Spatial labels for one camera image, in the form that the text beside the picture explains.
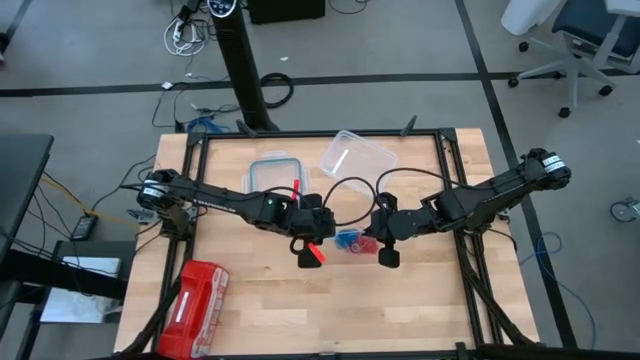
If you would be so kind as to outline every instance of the red object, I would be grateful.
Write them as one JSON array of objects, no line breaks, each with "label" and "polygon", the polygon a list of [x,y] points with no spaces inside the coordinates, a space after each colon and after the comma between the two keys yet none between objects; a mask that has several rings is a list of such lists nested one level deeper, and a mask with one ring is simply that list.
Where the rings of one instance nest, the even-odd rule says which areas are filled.
[{"label": "red object", "polygon": [[378,242],[374,238],[359,235],[356,244],[358,244],[358,253],[360,254],[376,254],[378,252]]},{"label": "red object", "polygon": [[316,259],[320,261],[320,264],[324,264],[325,260],[327,260],[322,251],[320,251],[320,249],[318,249],[318,247],[313,245],[312,243],[309,243],[309,250],[311,250],[313,255],[316,256]]},{"label": "red object", "polygon": [[229,273],[214,263],[191,260],[180,277],[180,294],[158,353],[171,359],[198,359],[209,355]]},{"label": "red object", "polygon": [[291,193],[291,200],[295,200],[296,197],[298,196],[296,192],[300,191],[300,180],[298,179],[293,180],[293,190],[295,191]]}]

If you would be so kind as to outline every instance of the container lid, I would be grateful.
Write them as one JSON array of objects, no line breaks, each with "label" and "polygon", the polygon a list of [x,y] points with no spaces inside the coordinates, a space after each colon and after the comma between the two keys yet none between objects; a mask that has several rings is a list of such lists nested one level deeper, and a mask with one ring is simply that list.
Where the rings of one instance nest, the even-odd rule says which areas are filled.
[{"label": "container lid", "polygon": [[[337,180],[361,177],[375,188],[378,177],[393,169],[397,162],[398,157],[393,152],[350,131],[342,130],[322,156],[320,168]],[[388,179],[386,176],[380,182],[381,192]],[[369,197],[373,196],[369,187],[362,182],[349,181],[345,185]]]},{"label": "container lid", "polygon": [[[277,186],[293,187],[294,180],[303,181],[302,164],[296,158],[278,158],[254,161],[249,166],[249,191],[264,191]],[[276,191],[291,195],[286,190]]]}]

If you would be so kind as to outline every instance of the power adapter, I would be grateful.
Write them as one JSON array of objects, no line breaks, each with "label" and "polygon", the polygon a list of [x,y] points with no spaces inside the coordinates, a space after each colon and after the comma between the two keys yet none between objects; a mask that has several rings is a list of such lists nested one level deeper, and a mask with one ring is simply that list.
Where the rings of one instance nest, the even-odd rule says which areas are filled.
[{"label": "power adapter", "polygon": [[78,223],[76,227],[73,229],[71,233],[71,241],[86,241],[89,240],[93,229],[96,227],[96,223],[98,222],[98,217],[95,215],[87,215],[81,216],[78,219]]}]

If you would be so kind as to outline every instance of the wooden table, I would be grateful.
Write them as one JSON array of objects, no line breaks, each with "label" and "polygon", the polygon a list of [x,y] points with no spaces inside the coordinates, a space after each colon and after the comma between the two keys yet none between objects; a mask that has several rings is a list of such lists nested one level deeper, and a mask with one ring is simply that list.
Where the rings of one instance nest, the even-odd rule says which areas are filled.
[{"label": "wooden table", "polygon": [[[469,183],[491,177],[481,130],[459,129],[457,136]],[[432,137],[370,139],[395,152],[399,167],[440,172]],[[311,169],[312,191],[324,195],[334,180],[317,165],[330,140],[211,141],[204,182],[241,191],[241,177],[251,162],[264,152],[285,150]],[[155,168],[180,171],[185,142],[185,135],[164,135]],[[192,163],[193,178],[197,157]],[[443,183],[422,174],[400,172],[391,176],[386,190],[399,198],[399,208],[418,208],[419,200],[443,190]],[[370,201],[341,187],[328,206],[336,221],[342,222],[362,215]],[[509,232],[504,223],[496,222],[494,228]],[[156,234],[155,229],[149,231],[140,237],[139,244]],[[443,350],[452,349],[459,341],[473,348],[452,234],[398,243],[402,261],[398,269],[378,265],[377,256],[339,251],[329,241],[321,248],[327,256],[322,268],[298,269],[288,243],[289,239],[259,231],[228,213],[209,211],[199,219],[194,259],[218,263],[231,275],[212,354]],[[494,233],[485,234],[484,243],[495,299],[525,335],[537,339],[513,245]],[[168,240],[158,239],[136,256],[115,350],[134,339],[158,304],[167,248]],[[490,339],[479,298],[478,303],[483,333]]]}]

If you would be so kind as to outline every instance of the black box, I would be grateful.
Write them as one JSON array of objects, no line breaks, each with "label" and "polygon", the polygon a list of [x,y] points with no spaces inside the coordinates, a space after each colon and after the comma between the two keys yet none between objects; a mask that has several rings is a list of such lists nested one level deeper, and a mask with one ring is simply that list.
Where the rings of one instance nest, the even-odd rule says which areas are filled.
[{"label": "black box", "polygon": [[247,0],[251,23],[261,25],[300,19],[317,19],[325,14],[325,0]]}]

